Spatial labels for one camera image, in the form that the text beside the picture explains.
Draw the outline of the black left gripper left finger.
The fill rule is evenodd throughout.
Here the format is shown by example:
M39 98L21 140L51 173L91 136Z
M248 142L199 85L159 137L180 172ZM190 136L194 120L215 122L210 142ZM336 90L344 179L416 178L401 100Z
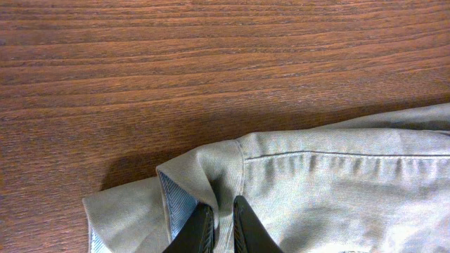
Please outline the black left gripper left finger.
M213 253L213 248L213 211L200 203L163 253Z

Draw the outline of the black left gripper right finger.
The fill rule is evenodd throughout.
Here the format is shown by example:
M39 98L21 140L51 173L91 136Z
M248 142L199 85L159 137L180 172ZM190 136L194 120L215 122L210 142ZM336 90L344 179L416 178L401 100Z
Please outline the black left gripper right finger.
M283 253L242 195L233 201L233 239L235 253Z

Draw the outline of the khaki green shorts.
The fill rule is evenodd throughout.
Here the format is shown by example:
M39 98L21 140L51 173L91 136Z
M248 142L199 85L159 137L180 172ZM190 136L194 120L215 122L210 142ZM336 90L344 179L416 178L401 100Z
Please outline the khaki green shorts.
M449 105L195 148L84 198L90 252L161 252L203 203L233 251L243 196L284 252L448 252Z

